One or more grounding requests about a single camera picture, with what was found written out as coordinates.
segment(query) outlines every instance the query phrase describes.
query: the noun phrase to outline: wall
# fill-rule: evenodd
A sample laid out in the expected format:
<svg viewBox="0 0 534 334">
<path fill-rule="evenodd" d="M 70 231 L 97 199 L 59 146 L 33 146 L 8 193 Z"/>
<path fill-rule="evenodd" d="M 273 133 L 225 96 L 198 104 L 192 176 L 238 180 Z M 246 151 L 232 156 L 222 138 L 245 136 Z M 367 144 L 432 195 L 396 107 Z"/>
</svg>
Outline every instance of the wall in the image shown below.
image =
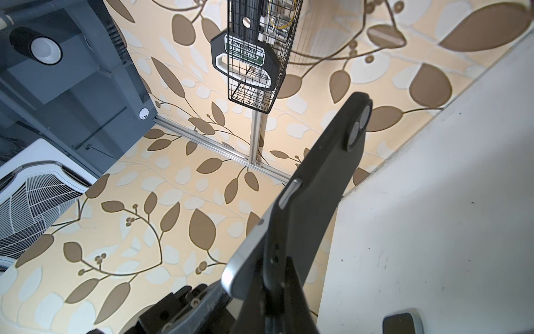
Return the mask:
<svg viewBox="0 0 534 334">
<path fill-rule="evenodd" d="M 220 279 L 282 188 L 154 127 L 0 276 L 0 331 L 123 332 L 169 292 Z M 314 312 L 331 236 L 304 287 Z"/>
<path fill-rule="evenodd" d="M 227 1 L 104 2 L 159 115 L 191 128 L 191 118 L 210 122 L 209 138 L 248 154 L 252 110 L 227 100 L 227 79 L 211 64 L 209 41 L 227 27 Z M 350 93 L 363 91 L 375 110 L 353 188 L 531 29 L 529 6 L 304 0 L 262 159 L 292 174 Z"/>
<path fill-rule="evenodd" d="M 534 34 L 342 200 L 323 333 L 534 329 Z"/>
</svg>

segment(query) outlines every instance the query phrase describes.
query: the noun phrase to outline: wallpaper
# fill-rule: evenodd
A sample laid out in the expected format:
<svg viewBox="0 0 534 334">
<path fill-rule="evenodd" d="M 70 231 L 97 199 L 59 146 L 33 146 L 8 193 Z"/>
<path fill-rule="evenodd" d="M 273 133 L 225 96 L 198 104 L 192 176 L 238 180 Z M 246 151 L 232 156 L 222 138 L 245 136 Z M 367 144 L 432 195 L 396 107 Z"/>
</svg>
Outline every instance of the wallpaper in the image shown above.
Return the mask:
<svg viewBox="0 0 534 334">
<path fill-rule="evenodd" d="M 159 114 L 248 154 L 252 110 L 228 101 L 227 79 L 211 64 L 226 2 L 105 0 Z M 304 0 L 261 158 L 292 174 L 350 93 L 363 91 L 375 108 L 352 188 L 527 33 L 531 18 L 528 0 Z"/>
<path fill-rule="evenodd" d="M 220 279 L 282 188 L 154 127 L 0 276 L 0 331 L 122 333 L 169 292 Z M 332 229 L 304 288 L 312 312 Z"/>
</svg>

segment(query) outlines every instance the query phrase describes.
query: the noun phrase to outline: brown leaf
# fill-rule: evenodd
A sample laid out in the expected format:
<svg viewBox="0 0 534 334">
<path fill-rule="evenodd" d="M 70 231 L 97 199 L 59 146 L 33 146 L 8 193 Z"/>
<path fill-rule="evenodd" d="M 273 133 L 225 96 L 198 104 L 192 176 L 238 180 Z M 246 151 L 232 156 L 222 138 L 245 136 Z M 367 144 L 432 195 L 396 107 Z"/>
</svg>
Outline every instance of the brown leaf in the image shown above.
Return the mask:
<svg viewBox="0 0 534 334">
<path fill-rule="evenodd" d="M 189 154 L 193 153 L 197 149 L 197 146 L 197 143 L 188 141 L 187 144 L 185 144 L 185 155 L 188 156 Z"/>
<path fill-rule="evenodd" d="M 203 119 L 191 117 L 189 118 L 189 122 L 191 122 L 192 125 L 196 126 L 197 129 L 199 129 L 201 132 L 207 135 L 215 134 L 215 130 L 213 130 L 213 127 L 211 127 L 211 125 L 209 125 L 208 122 L 206 122 Z"/>
<path fill-rule="evenodd" d="M 39 255 L 43 254 L 52 244 L 54 243 L 54 236 L 51 234 L 43 234 L 39 239 L 37 239 L 36 242 L 33 243 L 33 245 L 30 246 L 22 254 L 19 259 L 17 260 L 17 263 L 15 263 L 15 268 L 19 268 L 24 263 L 33 260 L 34 258 L 38 257 Z"/>
<path fill-rule="evenodd" d="M 126 7 L 122 4 L 121 0 L 106 0 L 107 3 L 113 8 L 120 16 L 124 17 L 128 21 L 135 23 L 134 18 Z"/>
<path fill-rule="evenodd" d="M 224 201 L 229 204 L 237 195 L 237 189 L 239 188 L 239 181 L 234 178 L 224 189 Z"/>
<path fill-rule="evenodd" d="M 117 25 L 117 22 L 115 22 L 115 20 L 114 20 L 113 18 L 112 18 L 111 20 L 113 21 L 113 25 L 114 25 L 115 28 L 117 29 L 117 32 L 118 32 L 119 35 L 121 36 L 122 43 L 124 43 L 124 46 L 128 47 L 128 44 L 126 43 L 126 38 L 124 38 L 124 35 L 122 34 L 121 28 L 119 28 L 119 26 Z"/>
<path fill-rule="evenodd" d="M 150 144 L 147 151 L 159 151 L 170 145 L 171 141 L 165 138 L 158 139 L 157 141 Z"/>
<path fill-rule="evenodd" d="M 224 114 L 219 108 L 218 105 L 216 105 L 214 102 L 211 103 L 211 113 L 213 114 L 213 118 L 217 122 L 217 124 L 224 126 L 226 124 L 226 119 L 224 118 Z"/>
<path fill-rule="evenodd" d="M 252 229 L 256 225 L 258 225 L 259 221 L 260 221 L 260 217 L 258 217 L 258 215 L 255 214 L 254 212 L 250 211 L 250 213 L 248 214 L 247 230 L 246 230 L 246 234 L 245 235 L 248 235 L 250 233 L 250 231 L 252 231 Z"/>
<path fill-rule="evenodd" d="M 384 49 L 402 48 L 406 45 L 406 38 L 397 30 L 397 28 L 390 25 L 376 25 L 367 30 L 367 37 L 376 46 Z"/>
<path fill-rule="evenodd" d="M 112 316 L 113 313 L 115 313 L 119 307 L 121 307 L 122 303 L 124 303 L 129 293 L 130 283 L 128 282 L 121 283 L 114 287 L 113 290 L 111 290 L 111 292 L 107 295 L 106 300 L 104 300 L 102 308 L 100 309 L 100 312 L 98 312 L 98 316 L 94 324 L 99 324 Z"/>
<path fill-rule="evenodd" d="M 361 168 L 356 168 L 352 176 L 352 182 L 354 185 L 359 185 L 361 181 L 365 180 L 369 176 L 369 173 Z"/>
<path fill-rule="evenodd" d="M 163 216 L 160 222 L 160 228 L 163 232 L 170 231 L 176 222 L 178 221 L 178 217 L 180 216 L 180 202 L 177 202 L 172 206 L 172 208 L 167 211 L 167 213 Z"/>
<path fill-rule="evenodd" d="M 67 261 L 76 263 L 82 260 L 82 246 L 76 241 L 70 241 L 63 244 L 63 255 Z"/>
<path fill-rule="evenodd" d="M 373 109 L 367 124 L 367 132 L 382 131 L 397 124 L 402 118 L 402 110 L 390 105 Z"/>
<path fill-rule="evenodd" d="M 247 172 L 245 174 L 245 182 L 252 190 L 258 191 L 260 189 L 258 179 L 256 178 L 256 175 L 254 175 L 254 173 L 252 172 Z"/>
<path fill-rule="evenodd" d="M 221 142 L 221 144 L 223 144 L 224 146 L 228 147 L 229 149 L 232 149 L 232 150 L 235 151 L 235 148 L 232 145 L 230 145 L 228 143 L 225 143 L 225 142 Z"/>
<path fill-rule="evenodd" d="M 154 208 L 156 207 L 156 204 L 158 203 L 158 197 L 154 192 L 151 192 L 148 194 L 148 197 L 145 200 L 145 205 L 143 206 L 143 210 L 146 214 L 151 214 L 152 211 L 154 211 Z"/>
<path fill-rule="evenodd" d="M 208 18 L 203 18 L 202 32 L 204 32 L 204 37 L 208 40 L 208 42 L 211 42 L 213 37 L 217 36 L 221 31 L 213 21 Z"/>
<path fill-rule="evenodd" d="M 270 151 L 270 152 L 271 152 L 271 154 L 272 154 L 273 156 L 275 156 L 275 157 L 277 157 L 277 158 L 280 158 L 280 159 L 287 159 L 287 158 L 289 158 L 289 156 L 288 156 L 287 154 L 283 153 L 282 151 L 276 151 L 276 150 L 274 150 L 274 151 Z"/>
<path fill-rule="evenodd" d="M 191 45 L 195 42 L 197 35 L 195 28 L 189 19 L 183 15 L 176 14 L 172 17 L 172 39 L 181 45 Z"/>
<path fill-rule="evenodd" d="M 150 129 L 143 137 L 148 139 L 158 139 L 159 137 L 163 136 L 165 132 L 163 132 L 160 129 Z"/>
<path fill-rule="evenodd" d="M 109 174 L 102 175 L 87 191 L 85 195 L 87 198 L 97 198 L 106 188 L 107 180 L 109 179 Z"/>
<path fill-rule="evenodd" d="M 294 74 L 286 75 L 276 98 L 286 98 L 297 94 L 302 86 L 302 78 Z"/>
<path fill-rule="evenodd" d="M 530 26 L 530 20 L 530 13 L 523 4 L 491 4 L 464 18 L 439 45 L 458 52 L 497 48 L 521 36 Z"/>
<path fill-rule="evenodd" d="M 157 72 L 160 74 L 160 77 L 170 88 L 170 90 L 172 90 L 174 94 L 178 95 L 179 97 L 185 98 L 184 88 L 171 70 L 169 70 L 167 66 L 154 57 L 152 57 L 152 62 L 154 63 L 154 67 L 156 68 Z"/>
<path fill-rule="evenodd" d="M 119 212 L 124 210 L 124 204 L 122 202 L 119 202 L 118 200 L 109 200 L 107 202 L 103 202 L 101 204 L 102 210 L 105 212 Z"/>
<path fill-rule="evenodd" d="M 83 282 L 82 284 L 78 285 L 73 292 L 71 292 L 67 299 L 65 299 L 65 303 L 67 304 L 75 304 L 91 293 L 97 286 L 98 282 L 100 282 L 97 278 L 90 278 L 87 281 Z"/>
<path fill-rule="evenodd" d="M 215 242 L 217 230 L 210 217 L 204 212 L 195 209 L 189 223 L 189 237 L 196 247 L 209 250 Z"/>
<path fill-rule="evenodd" d="M 147 91 L 149 94 L 152 94 L 152 90 L 150 89 L 150 86 L 148 85 L 148 83 L 146 83 L 145 79 L 143 79 L 142 76 L 140 76 L 140 78 L 141 78 L 141 81 L 143 82 L 143 85 L 145 85 L 146 91 Z"/>
<path fill-rule="evenodd" d="M 451 98 L 451 82 L 439 68 L 423 63 L 410 84 L 410 96 L 424 107 L 437 108 Z"/>
<path fill-rule="evenodd" d="M 349 87 L 350 75 L 345 70 L 340 69 L 332 73 L 330 76 L 330 96 L 332 96 L 334 103 L 341 101 L 349 91 Z"/>
<path fill-rule="evenodd" d="M 152 306 L 154 306 L 154 304 L 145 306 L 139 312 L 137 312 L 130 320 L 127 321 L 126 324 L 124 324 L 119 334 L 124 334 L 126 333 L 127 330 L 135 326 L 135 324 L 137 323 L 137 320 L 139 320 L 139 316 L 145 313 L 146 311 L 148 311 L 148 309 L 151 308 Z"/>
<path fill-rule="evenodd" d="M 197 168 L 197 172 L 200 174 L 209 174 L 218 170 L 223 164 L 223 161 L 219 158 L 209 158 L 200 164 Z"/>
</svg>

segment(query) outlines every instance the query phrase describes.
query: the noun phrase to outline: cylindrical black spotlight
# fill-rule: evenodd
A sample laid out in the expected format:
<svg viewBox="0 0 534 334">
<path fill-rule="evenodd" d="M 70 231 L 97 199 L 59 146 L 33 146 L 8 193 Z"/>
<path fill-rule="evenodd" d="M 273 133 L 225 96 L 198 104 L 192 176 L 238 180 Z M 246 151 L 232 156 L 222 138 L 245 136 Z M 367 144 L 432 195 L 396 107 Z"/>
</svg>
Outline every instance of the cylindrical black spotlight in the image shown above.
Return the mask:
<svg viewBox="0 0 534 334">
<path fill-rule="evenodd" d="M 61 46 L 33 29 L 19 27 L 9 34 L 11 46 L 21 55 L 45 65 L 55 65 L 63 58 Z"/>
</svg>

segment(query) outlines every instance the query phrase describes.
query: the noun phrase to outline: wire mesh basket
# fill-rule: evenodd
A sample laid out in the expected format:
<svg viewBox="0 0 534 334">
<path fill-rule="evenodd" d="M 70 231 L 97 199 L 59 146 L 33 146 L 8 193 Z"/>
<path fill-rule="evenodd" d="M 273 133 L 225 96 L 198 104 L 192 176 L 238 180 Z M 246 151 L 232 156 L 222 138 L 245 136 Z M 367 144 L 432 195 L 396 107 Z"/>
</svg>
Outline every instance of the wire mesh basket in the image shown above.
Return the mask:
<svg viewBox="0 0 534 334">
<path fill-rule="evenodd" d="M 211 41 L 228 99 L 269 113 L 286 76 L 302 0 L 229 0 L 229 28 Z"/>
</svg>

